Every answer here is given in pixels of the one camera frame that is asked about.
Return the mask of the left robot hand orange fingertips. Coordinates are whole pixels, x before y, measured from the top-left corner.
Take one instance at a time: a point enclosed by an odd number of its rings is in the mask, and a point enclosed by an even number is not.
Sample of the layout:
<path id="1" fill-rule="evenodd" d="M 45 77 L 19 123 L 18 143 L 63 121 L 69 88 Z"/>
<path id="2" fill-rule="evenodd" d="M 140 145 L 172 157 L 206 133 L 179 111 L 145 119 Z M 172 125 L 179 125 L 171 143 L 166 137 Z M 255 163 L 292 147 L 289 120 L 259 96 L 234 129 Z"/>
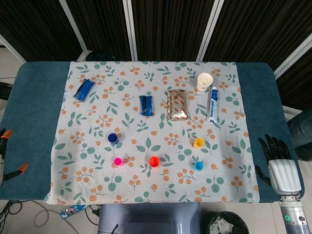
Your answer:
<path id="1" fill-rule="evenodd" d="M 5 155 L 6 155 L 6 149 L 7 149 L 7 142 L 12 134 L 11 130 L 6 130 L 3 128 L 0 131 L 0 185 L 3 185 L 4 181 L 8 181 L 12 178 L 15 178 L 23 173 L 28 168 L 28 164 L 22 164 L 18 169 L 16 169 L 13 172 L 5 173 L 4 172 L 4 165 L 5 165 Z"/>

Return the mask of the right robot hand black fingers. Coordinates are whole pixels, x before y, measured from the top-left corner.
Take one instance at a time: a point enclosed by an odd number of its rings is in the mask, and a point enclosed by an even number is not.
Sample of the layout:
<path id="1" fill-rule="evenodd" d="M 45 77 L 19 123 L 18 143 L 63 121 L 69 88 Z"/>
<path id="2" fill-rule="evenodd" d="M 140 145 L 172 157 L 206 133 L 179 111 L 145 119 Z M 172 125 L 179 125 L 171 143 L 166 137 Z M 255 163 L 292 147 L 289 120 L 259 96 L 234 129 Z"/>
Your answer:
<path id="1" fill-rule="evenodd" d="M 295 161 L 291 158 L 286 143 L 268 134 L 265 139 L 258 141 L 263 149 L 269 176 L 265 176 L 261 168 L 256 165 L 255 172 L 258 177 L 271 186 L 279 196 L 297 195 L 302 186 Z"/>

